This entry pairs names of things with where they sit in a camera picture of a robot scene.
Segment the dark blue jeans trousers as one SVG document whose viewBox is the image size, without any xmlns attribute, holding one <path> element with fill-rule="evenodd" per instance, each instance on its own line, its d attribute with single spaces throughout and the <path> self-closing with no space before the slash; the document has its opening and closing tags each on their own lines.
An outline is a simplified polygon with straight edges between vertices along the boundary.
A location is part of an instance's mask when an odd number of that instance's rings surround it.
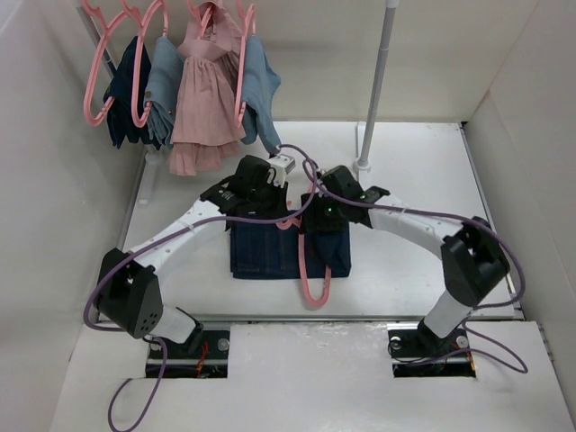
<svg viewBox="0 0 576 432">
<path fill-rule="evenodd" d="M 272 224 L 230 224 L 229 265 L 240 280 L 285 280 L 301 277 L 298 240 L 304 240 L 306 275 L 346 278 L 352 269 L 350 228 L 343 222 L 336 229 L 300 231 L 298 223 L 287 229 Z"/>
</svg>

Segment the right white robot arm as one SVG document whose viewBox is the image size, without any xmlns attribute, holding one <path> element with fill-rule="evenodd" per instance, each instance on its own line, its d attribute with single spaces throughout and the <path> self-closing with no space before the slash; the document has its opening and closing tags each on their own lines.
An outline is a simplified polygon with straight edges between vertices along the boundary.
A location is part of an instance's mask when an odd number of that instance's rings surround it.
<svg viewBox="0 0 576 432">
<path fill-rule="evenodd" d="M 336 215 L 371 230 L 391 233 L 437 257 L 443 268 L 445 290 L 418 327 L 402 341 L 400 357 L 414 356 L 426 361 L 447 356 L 455 330 L 481 307 L 481 302 L 509 273 L 502 243 L 490 224 L 451 213 L 409 208 L 388 190 L 372 186 L 366 190 L 348 168 L 337 166 L 314 184 L 321 197 L 320 220 Z"/>
</svg>

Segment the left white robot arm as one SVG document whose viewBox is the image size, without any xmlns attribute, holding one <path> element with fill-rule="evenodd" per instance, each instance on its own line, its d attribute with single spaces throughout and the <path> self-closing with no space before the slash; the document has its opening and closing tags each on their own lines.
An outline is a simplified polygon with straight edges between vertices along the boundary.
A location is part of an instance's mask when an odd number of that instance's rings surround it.
<svg viewBox="0 0 576 432">
<path fill-rule="evenodd" d="M 295 160 L 243 157 L 233 175 L 200 194 L 192 206 L 132 252 L 118 248 L 103 258 L 93 306 L 135 339 L 160 338 L 183 357 L 201 346 L 203 324 L 165 305 L 161 284 L 169 273 L 233 221 L 277 221 L 287 215 L 286 177 Z"/>
</svg>

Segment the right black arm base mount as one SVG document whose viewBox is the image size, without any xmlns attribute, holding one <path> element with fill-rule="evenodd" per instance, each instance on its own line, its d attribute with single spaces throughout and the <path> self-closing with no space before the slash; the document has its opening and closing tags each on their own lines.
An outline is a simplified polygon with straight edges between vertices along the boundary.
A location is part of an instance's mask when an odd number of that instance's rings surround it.
<svg viewBox="0 0 576 432">
<path fill-rule="evenodd" d="M 457 328 L 439 346 L 427 347 L 415 328 L 388 331 L 388 353 L 395 378 L 475 378 L 466 332 Z"/>
</svg>

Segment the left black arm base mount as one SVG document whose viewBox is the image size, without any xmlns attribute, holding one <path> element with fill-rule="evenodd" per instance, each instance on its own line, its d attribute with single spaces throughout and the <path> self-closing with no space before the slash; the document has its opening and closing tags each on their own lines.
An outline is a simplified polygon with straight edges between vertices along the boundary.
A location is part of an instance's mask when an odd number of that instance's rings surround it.
<svg viewBox="0 0 576 432">
<path fill-rule="evenodd" d="M 165 340 L 167 361 L 164 378 L 223 379 L 228 376 L 230 326 L 208 326 L 200 345 L 189 353 L 186 348 Z"/>
</svg>

